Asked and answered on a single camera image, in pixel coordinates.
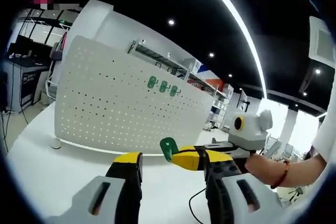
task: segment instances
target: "ceiling light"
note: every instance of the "ceiling light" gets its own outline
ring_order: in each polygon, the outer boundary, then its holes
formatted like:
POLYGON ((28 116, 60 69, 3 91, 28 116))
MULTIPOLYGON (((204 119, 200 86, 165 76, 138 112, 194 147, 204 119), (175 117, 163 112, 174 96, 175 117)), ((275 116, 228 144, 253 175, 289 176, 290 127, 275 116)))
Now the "ceiling light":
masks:
POLYGON ((261 68, 261 64, 260 64, 260 60, 258 57, 258 53, 257 53, 257 49, 253 43, 253 40, 251 38, 250 33, 248 32, 248 29, 244 23, 244 21, 242 20, 241 16, 239 15, 238 11, 236 10, 235 6, 232 4, 232 2, 230 0, 222 0, 223 3, 226 5, 226 7, 228 8, 228 10, 231 12, 232 16, 234 17, 234 19, 236 20, 237 24, 239 25, 240 29, 242 30, 245 39, 247 40, 247 43, 250 47, 250 50, 252 52, 252 55, 254 57, 254 61, 256 62, 257 65, 257 69, 259 72, 259 77, 260 77, 260 82, 261 82, 261 86, 262 86, 262 90, 264 93, 264 98, 267 99, 267 90, 266 90, 266 83, 265 83, 265 78, 264 78, 264 73, 263 73, 263 69, 261 68))
POLYGON ((326 115, 327 115, 327 113, 323 113, 323 114, 317 116, 316 118, 319 119, 319 118, 322 118, 322 117, 324 117, 324 116, 326 116, 326 115))
POLYGON ((175 25, 175 21, 174 21, 173 19, 169 19, 169 20, 168 20, 168 24, 169 24, 170 26, 173 26, 173 25, 175 25))

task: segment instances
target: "human hand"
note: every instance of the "human hand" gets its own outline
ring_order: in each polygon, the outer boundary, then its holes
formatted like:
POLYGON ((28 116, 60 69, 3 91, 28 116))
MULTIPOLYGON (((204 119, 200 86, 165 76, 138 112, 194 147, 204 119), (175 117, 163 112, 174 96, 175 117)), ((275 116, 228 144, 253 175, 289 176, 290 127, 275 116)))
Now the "human hand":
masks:
POLYGON ((247 159, 245 168, 261 182, 273 185, 283 174, 286 165, 253 154, 247 159))

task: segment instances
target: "bracelet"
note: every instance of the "bracelet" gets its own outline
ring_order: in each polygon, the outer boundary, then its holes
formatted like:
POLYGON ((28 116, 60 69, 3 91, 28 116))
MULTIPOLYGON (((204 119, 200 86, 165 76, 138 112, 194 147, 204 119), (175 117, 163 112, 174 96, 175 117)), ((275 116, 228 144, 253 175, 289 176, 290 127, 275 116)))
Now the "bracelet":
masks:
POLYGON ((284 171, 284 174, 280 177, 280 179, 273 185, 271 186, 271 189, 275 189, 277 188, 279 185, 281 185, 282 182, 284 182, 287 173, 288 173, 288 169, 289 169, 289 162, 288 161, 284 161, 284 163, 286 163, 286 169, 284 171))

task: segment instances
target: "white pegboard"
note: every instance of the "white pegboard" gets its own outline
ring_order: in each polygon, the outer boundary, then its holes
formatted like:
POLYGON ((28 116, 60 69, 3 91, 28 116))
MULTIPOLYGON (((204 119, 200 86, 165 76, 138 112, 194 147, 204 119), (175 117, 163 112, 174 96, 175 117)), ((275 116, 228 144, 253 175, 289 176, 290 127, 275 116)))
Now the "white pegboard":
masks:
POLYGON ((103 152, 161 154, 172 137, 193 145, 213 97, 141 59, 77 36, 63 64, 55 107, 55 134, 62 141, 103 152), (155 76, 158 83, 148 88, 155 76), (162 81, 177 86, 160 92, 162 81))

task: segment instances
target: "white table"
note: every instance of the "white table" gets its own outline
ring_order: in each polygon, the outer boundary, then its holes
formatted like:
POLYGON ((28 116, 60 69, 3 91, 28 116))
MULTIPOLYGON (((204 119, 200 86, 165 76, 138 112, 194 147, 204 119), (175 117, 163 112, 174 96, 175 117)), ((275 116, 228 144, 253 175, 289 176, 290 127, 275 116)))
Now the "white table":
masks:
MULTIPOLYGON (((73 195, 96 176, 104 176, 116 157, 65 143, 52 149, 54 109, 53 103, 29 123, 7 156, 18 185, 42 218, 65 212, 73 195)), ((212 137, 227 140, 222 131, 203 131, 195 144, 210 143, 212 137)), ((184 170, 164 157, 144 157, 139 223, 197 223, 188 200, 203 188, 203 172, 184 170)), ((194 198, 192 207, 203 223, 210 223, 204 193, 194 198)))

